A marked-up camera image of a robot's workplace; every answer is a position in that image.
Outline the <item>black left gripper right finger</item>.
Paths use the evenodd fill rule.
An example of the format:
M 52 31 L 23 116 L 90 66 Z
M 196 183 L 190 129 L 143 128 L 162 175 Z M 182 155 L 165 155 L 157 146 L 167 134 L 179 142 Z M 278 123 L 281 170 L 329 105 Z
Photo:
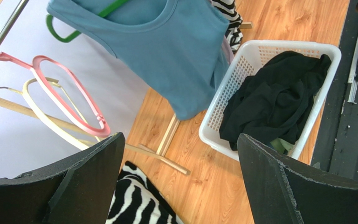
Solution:
M 256 224 L 358 224 L 358 181 L 280 154 L 247 134 L 237 147 Z

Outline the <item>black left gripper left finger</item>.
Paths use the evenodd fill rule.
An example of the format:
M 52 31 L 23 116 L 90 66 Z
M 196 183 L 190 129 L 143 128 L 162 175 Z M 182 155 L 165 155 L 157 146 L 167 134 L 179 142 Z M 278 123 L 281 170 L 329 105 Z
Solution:
M 125 146 L 122 133 L 50 165 L 0 178 L 0 224 L 103 224 Z

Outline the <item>green tank top navy trim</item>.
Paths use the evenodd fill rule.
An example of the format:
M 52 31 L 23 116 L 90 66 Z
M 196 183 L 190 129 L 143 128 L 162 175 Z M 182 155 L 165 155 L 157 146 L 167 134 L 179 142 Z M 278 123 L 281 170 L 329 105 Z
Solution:
M 288 154 L 294 147 L 293 144 L 291 144 L 283 139 L 280 139 L 280 138 L 277 138 L 277 139 L 271 141 L 270 144 L 273 149 L 275 149 L 277 152 L 279 152 L 281 154 Z

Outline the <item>cream plastic hanger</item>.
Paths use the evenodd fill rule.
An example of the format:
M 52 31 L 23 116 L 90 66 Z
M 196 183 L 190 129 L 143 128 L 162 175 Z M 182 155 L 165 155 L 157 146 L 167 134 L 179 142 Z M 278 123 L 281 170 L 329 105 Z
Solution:
M 39 119 L 50 130 L 52 130 L 57 135 L 59 135 L 62 139 L 64 139 L 65 141 L 67 141 L 68 143 L 70 143 L 71 145 L 75 146 L 76 148 L 78 148 L 80 150 L 85 150 L 85 149 L 89 148 L 90 146 L 92 146 L 98 142 L 101 142 L 104 139 L 104 138 L 97 137 L 93 134 L 90 134 L 90 133 L 82 130 L 81 128 L 79 128 L 78 126 L 76 126 L 73 123 L 69 123 L 67 121 L 55 118 L 53 116 L 50 116 L 50 115 L 44 113 L 37 106 L 37 104 L 33 101 L 32 97 L 30 96 L 29 90 L 28 90 L 28 87 L 30 86 L 30 84 L 36 83 L 36 82 L 37 82 L 37 80 L 35 78 L 26 81 L 23 84 L 21 91 L 7 87 L 7 86 L 0 86 L 0 89 L 6 89 L 6 90 L 9 90 L 9 91 L 12 91 L 14 93 L 21 95 L 25 99 L 27 104 L 29 105 L 29 107 L 25 107 L 23 105 L 14 103 L 12 101 L 0 98 L 0 107 L 20 113 L 20 114 L 24 114 L 24 115 L 27 115 L 27 116 L 30 116 L 30 117 L 33 117 L 36 119 Z M 70 133 L 66 132 L 65 131 L 66 129 L 69 129 L 69 130 L 77 132 L 77 133 L 88 135 L 90 137 L 95 138 L 96 141 L 93 142 L 93 141 L 89 141 L 89 140 L 78 139 L 78 138 L 74 137 L 73 135 L 71 135 Z

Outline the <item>lilac ribbed tank top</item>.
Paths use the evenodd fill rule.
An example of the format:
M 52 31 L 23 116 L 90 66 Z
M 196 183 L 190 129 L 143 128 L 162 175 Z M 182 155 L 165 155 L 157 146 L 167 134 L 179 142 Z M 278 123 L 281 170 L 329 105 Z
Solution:
M 234 54 L 233 54 L 231 46 L 225 36 L 223 36 L 221 48 L 222 48 L 222 51 L 226 57 L 228 64 L 231 64 L 231 62 L 234 59 Z

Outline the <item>blue ribbed tank top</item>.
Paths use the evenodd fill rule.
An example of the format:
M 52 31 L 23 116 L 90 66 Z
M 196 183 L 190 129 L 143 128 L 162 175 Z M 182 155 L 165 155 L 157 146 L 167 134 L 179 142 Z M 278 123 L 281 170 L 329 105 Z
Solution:
M 178 119 L 208 108 L 228 69 L 229 22 L 208 0 L 52 0 L 47 11 L 101 44 L 166 98 Z

